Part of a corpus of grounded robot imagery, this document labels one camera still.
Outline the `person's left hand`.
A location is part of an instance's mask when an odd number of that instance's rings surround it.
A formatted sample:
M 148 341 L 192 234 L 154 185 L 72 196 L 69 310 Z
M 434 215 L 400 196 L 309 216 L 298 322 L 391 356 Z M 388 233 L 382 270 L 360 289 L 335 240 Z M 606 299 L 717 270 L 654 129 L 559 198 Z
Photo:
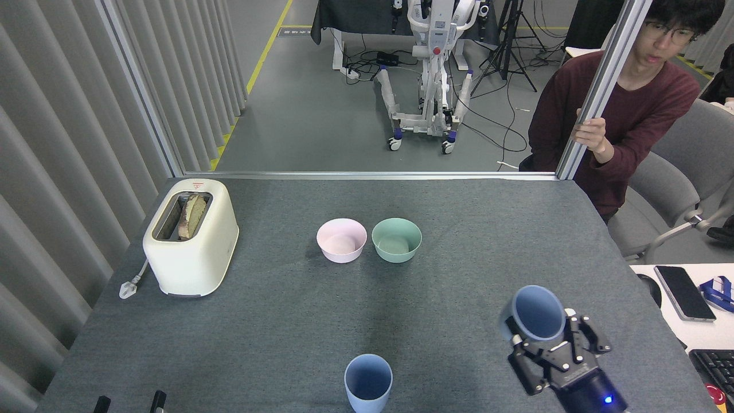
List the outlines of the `person's left hand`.
M 574 125 L 571 139 L 575 143 L 587 146 L 591 152 L 602 154 L 606 150 L 606 120 L 605 118 L 590 118 Z

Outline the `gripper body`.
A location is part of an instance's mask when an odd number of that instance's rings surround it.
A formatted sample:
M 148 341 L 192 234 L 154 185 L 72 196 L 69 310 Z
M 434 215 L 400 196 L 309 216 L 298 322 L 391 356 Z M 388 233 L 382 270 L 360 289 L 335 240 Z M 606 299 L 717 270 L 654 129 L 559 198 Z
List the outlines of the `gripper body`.
M 602 369 L 553 390 L 566 412 L 626 412 L 627 402 Z

